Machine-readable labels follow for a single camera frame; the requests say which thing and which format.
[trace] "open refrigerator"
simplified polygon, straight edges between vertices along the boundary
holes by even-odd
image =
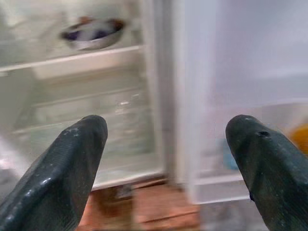
[[[225,128],[240,114],[286,136],[307,122],[307,11],[287,0],[177,3],[177,180],[201,205],[202,230],[267,230],[226,159]]]
[[[1,185],[12,189],[63,129],[91,114],[105,118],[109,133],[93,190],[163,175],[162,6],[152,0],[0,1]],[[111,46],[77,51],[60,33],[81,16],[119,18],[126,27]]]

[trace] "orange object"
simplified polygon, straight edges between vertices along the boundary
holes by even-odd
[[[296,128],[290,138],[299,150],[308,155],[308,124]]]

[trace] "floor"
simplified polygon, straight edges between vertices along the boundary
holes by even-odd
[[[199,207],[184,192],[152,180],[93,191],[76,231],[200,230]]]

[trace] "blue object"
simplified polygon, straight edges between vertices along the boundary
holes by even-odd
[[[222,151],[223,151],[223,164],[227,169],[238,170],[235,159],[231,153],[231,150],[228,146],[227,140],[224,139],[222,142]]]

